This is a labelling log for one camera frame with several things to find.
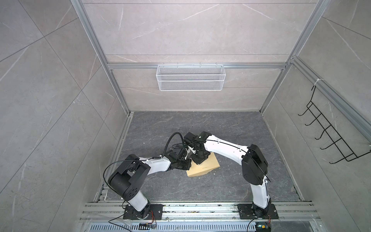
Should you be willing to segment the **tan paper envelope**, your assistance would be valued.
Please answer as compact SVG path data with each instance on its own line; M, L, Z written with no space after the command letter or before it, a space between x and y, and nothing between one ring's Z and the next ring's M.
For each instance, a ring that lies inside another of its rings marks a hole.
M198 177L205 174L208 174L214 169L219 168L219 162L215 157L215 154L211 152L207 160L201 164L196 164L194 161L191 161L191 167L186 171L188 177Z

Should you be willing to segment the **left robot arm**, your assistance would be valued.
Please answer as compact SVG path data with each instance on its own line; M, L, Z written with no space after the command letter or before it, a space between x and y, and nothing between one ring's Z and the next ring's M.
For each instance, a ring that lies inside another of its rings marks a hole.
M151 204L141 192L141 187L147 176L173 169L188 171L191 161L184 149L181 149L179 154L169 150L164 155L152 158L140 158L130 154L104 181L133 208L137 217L145 218L149 214Z

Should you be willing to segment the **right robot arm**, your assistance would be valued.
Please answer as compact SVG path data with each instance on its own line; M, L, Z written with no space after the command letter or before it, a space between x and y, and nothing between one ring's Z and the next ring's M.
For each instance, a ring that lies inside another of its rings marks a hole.
M241 146L222 140L211 133L203 131L199 135L187 133L184 145L188 148L191 159L202 164L211 153L217 153L238 163L242 175L250 184L253 193L252 209L257 217L268 214L271 198L268 193L268 162L260 148L254 144Z

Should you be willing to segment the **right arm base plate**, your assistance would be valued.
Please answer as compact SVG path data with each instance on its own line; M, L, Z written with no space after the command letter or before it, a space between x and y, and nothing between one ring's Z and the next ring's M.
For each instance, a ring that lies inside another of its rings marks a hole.
M279 219L274 204L268 204L265 209L262 209L254 204L237 204L237 209L240 219Z

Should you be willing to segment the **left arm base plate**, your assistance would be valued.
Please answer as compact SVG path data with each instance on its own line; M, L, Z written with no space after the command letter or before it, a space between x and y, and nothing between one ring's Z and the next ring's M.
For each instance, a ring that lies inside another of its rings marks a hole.
M162 204L148 204L142 211L137 211L133 206L127 205L125 207L123 219L146 219L146 220L160 220L163 214Z

